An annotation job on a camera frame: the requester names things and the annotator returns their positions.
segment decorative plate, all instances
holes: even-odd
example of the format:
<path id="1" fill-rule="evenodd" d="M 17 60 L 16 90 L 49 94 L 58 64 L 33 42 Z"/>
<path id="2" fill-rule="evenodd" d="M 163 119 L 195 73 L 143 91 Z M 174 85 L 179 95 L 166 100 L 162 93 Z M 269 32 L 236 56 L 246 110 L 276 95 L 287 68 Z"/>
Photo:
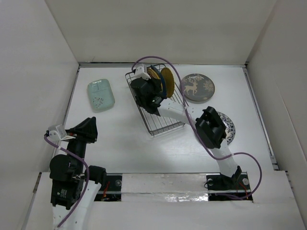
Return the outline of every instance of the decorative plate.
<path id="1" fill-rule="evenodd" d="M 160 73 L 162 74 L 164 81 L 165 81 L 165 86 L 166 86 L 166 96 L 168 98 L 171 98 L 174 94 L 175 91 L 175 80 L 172 71 L 165 67 L 163 68 Z"/>
<path id="2" fill-rule="evenodd" d="M 213 81 L 205 75 L 192 73 L 182 79 L 184 95 L 192 101 L 205 102 L 215 92 Z"/>
<path id="3" fill-rule="evenodd" d="M 226 139 L 227 139 L 227 144 L 229 145 L 234 140 L 235 135 L 236 135 L 235 125 L 228 116 L 226 116 L 225 114 L 221 112 L 217 112 L 217 113 L 226 126 L 226 134 L 227 134 Z"/>

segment metal edge strip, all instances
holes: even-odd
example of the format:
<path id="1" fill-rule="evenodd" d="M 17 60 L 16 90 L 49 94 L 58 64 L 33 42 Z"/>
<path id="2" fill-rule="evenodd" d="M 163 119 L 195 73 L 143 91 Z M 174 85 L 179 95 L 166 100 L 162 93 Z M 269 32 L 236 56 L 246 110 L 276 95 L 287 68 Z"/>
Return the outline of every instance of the metal edge strip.
<path id="1" fill-rule="evenodd" d="M 150 62 L 141 62 L 143 64 L 146 65 L 150 65 L 150 64 L 157 64 L 157 63 L 150 63 Z M 100 68 L 100 67 L 105 67 L 105 68 L 127 68 L 127 67 L 131 67 L 134 63 L 127 63 L 127 62 L 79 62 L 80 68 Z M 174 64 L 174 65 L 201 65 L 201 64 Z M 245 65 L 205 65 L 205 66 L 219 66 L 219 67 L 238 67 L 238 68 L 245 68 Z"/>
<path id="2" fill-rule="evenodd" d="M 34 189 L 33 189 L 33 195 L 32 195 L 32 198 L 31 198 L 31 201 L 30 201 L 30 204 L 29 204 L 29 208 L 27 210 L 27 213 L 26 213 L 25 218 L 24 218 L 24 222 L 23 222 L 20 230 L 26 230 L 26 228 L 27 228 L 27 224 L 29 222 L 29 218 L 30 218 L 30 215 L 31 215 L 33 203 L 34 203 L 34 200 L 35 200 L 35 196 L 36 196 L 36 192 L 37 192 L 37 188 L 38 188 L 41 176 L 42 176 L 42 173 L 40 172 L 37 176 L 36 184 L 35 184 Z"/>
<path id="3" fill-rule="evenodd" d="M 273 157 L 274 156 L 274 152 L 273 152 L 273 149 L 271 147 L 271 142 L 270 142 L 270 139 L 269 139 L 269 135 L 268 135 L 268 132 L 267 132 L 267 130 L 265 128 L 265 125 L 264 125 L 264 122 L 263 122 L 263 119 L 262 119 L 262 116 L 261 116 L 261 112 L 260 112 L 260 109 L 259 109 L 259 106 L 258 106 L 258 103 L 257 103 L 257 99 L 256 99 L 256 96 L 255 96 L 253 87 L 252 87 L 251 82 L 250 82 L 250 78 L 249 78 L 249 75 L 248 75 L 248 70 L 246 69 L 246 67 L 244 67 L 242 69 L 243 69 L 243 72 L 244 72 L 244 75 L 245 75 L 246 82 L 248 84 L 248 89 L 249 89 L 250 95 L 252 97 L 252 100 L 253 100 L 256 112 L 258 114 L 258 118 L 259 118 L 261 126 L 262 126 L 262 130 L 263 130 L 265 138 L 267 140 L 268 149 L 270 151 L 270 157 Z"/>
<path id="4" fill-rule="evenodd" d="M 67 121 L 67 115 L 68 115 L 68 112 L 69 112 L 69 109 L 71 107 L 71 101 L 72 101 L 72 97 L 73 97 L 73 93 L 75 92 L 75 88 L 76 88 L 76 84 L 77 84 L 77 80 L 78 80 L 78 76 L 79 76 L 79 72 L 80 72 L 80 64 L 78 66 L 78 70 L 77 70 L 77 73 L 76 73 L 76 78 L 75 78 L 75 81 L 73 83 L 73 88 L 72 88 L 72 91 L 71 91 L 71 95 L 69 97 L 69 102 L 68 102 L 68 105 L 67 105 L 67 108 L 66 108 L 66 111 L 65 111 L 65 114 L 64 114 L 64 118 L 63 118 L 63 126 L 65 127 L 65 124 L 66 124 L 66 121 Z M 54 148 L 53 150 L 53 153 L 52 153 L 52 157 L 56 156 L 59 152 L 59 149 L 56 149 Z"/>

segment red wire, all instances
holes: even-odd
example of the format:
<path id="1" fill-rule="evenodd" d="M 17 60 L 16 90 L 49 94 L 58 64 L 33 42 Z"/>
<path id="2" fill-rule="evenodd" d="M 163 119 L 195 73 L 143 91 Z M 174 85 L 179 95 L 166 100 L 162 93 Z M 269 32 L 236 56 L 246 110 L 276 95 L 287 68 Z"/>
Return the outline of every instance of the red wire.
<path id="1" fill-rule="evenodd" d="M 245 188 L 245 186 L 244 186 L 243 184 L 241 184 L 241 182 L 239 182 L 239 184 L 244 188 L 244 190 L 245 190 L 245 195 L 248 195 L 248 190 Z"/>
<path id="2" fill-rule="evenodd" d="M 106 192 L 107 192 L 107 189 L 109 188 L 109 185 L 110 185 L 110 181 L 106 184 L 106 188 L 104 189 L 103 197 L 106 197 Z"/>

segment white wall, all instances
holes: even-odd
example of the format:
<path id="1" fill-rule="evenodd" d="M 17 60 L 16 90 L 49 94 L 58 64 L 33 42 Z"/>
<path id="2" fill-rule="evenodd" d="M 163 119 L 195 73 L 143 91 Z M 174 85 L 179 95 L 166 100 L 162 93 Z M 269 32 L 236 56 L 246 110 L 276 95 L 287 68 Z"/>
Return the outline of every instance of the white wall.
<path id="1" fill-rule="evenodd" d="M 46 0 L 78 61 L 244 64 L 276 0 Z"/>
<path id="2" fill-rule="evenodd" d="M 20 229 L 78 64 L 43 0 L 0 0 L 0 228 Z"/>
<path id="3" fill-rule="evenodd" d="M 248 72 L 281 169 L 307 224 L 307 1 L 278 0 Z"/>

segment screw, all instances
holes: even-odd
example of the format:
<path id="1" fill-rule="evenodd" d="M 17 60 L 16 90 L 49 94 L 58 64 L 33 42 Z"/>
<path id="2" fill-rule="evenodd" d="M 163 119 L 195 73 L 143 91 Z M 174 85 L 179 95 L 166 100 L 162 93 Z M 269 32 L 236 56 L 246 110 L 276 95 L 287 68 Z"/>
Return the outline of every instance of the screw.
<path id="1" fill-rule="evenodd" d="M 121 186 L 121 180 L 116 180 L 116 181 L 115 181 L 115 185 L 116 185 L 117 187 Z"/>
<path id="2" fill-rule="evenodd" d="M 242 182 L 243 182 L 244 185 L 249 185 L 249 180 L 248 180 L 248 178 L 244 178 L 244 179 L 242 180 Z"/>

